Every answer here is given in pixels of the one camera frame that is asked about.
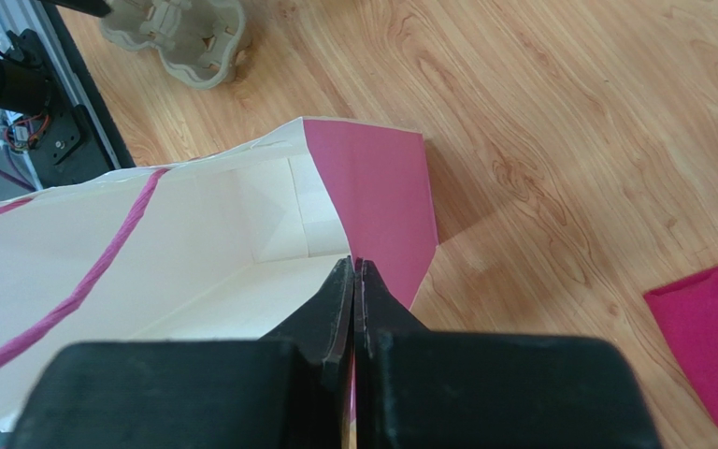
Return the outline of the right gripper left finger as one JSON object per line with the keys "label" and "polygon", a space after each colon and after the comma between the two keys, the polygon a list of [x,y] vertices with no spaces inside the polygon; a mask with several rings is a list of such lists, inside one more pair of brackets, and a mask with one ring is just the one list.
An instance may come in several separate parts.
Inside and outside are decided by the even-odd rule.
{"label": "right gripper left finger", "polygon": [[352,259],[338,260],[319,290],[262,337],[291,347],[283,448],[349,446],[354,279]]}

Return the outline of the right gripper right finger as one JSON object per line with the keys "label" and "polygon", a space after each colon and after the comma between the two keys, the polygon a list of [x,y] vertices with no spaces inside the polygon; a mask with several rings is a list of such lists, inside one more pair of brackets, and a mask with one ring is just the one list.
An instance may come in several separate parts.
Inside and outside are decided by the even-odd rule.
{"label": "right gripper right finger", "polygon": [[393,334],[426,331],[427,327],[387,288],[374,262],[362,258],[354,262],[353,290],[353,410],[359,448],[376,446],[375,344],[382,331]]}

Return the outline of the beige Cakes paper bag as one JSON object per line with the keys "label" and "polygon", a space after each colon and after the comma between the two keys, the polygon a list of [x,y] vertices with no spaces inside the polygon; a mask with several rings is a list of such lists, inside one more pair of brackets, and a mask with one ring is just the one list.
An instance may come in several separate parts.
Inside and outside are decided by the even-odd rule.
{"label": "beige Cakes paper bag", "polygon": [[257,338],[344,257],[409,307],[437,247],[424,137],[334,118],[2,201],[0,432],[69,344]]}

